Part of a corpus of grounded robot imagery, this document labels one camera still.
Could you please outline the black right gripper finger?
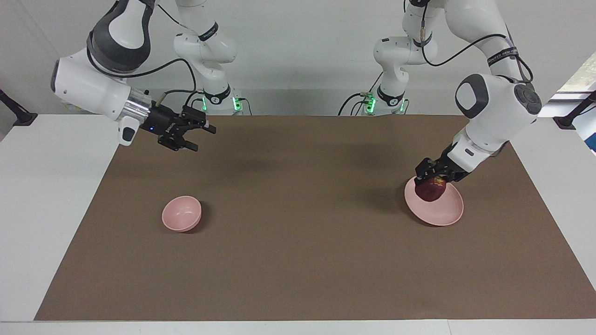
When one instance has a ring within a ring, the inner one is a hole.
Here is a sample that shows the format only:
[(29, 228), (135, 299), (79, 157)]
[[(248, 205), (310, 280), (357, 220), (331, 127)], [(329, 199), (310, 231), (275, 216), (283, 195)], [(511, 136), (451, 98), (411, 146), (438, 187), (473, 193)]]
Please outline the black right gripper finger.
[(183, 106), (183, 120), (186, 122), (186, 125), (183, 126), (183, 131), (203, 129), (211, 134), (217, 133), (217, 127), (210, 124), (206, 113), (202, 112), (202, 110)]
[(173, 151), (178, 151), (181, 149), (188, 149), (191, 151), (198, 151), (198, 145), (190, 142), (190, 141), (186, 141), (183, 136), (180, 135), (159, 135), (158, 136), (158, 144), (169, 148)]

